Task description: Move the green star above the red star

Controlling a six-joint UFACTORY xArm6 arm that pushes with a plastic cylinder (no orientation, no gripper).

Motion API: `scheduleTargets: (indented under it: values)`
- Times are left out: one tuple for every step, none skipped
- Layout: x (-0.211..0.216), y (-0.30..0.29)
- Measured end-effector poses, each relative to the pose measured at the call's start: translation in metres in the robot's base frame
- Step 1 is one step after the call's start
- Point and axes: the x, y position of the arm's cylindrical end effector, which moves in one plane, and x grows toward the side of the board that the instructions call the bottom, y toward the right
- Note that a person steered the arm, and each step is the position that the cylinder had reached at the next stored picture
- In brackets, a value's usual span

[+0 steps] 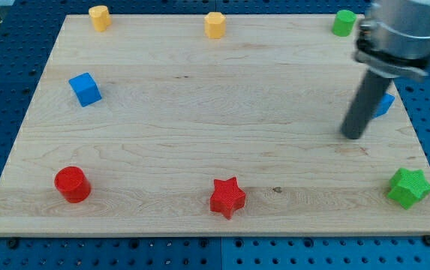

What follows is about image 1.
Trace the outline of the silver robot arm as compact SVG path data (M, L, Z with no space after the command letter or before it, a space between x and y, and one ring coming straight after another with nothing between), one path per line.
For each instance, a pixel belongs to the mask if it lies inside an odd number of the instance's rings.
M423 81L430 63L430 0L374 0L358 23L356 61L394 79Z

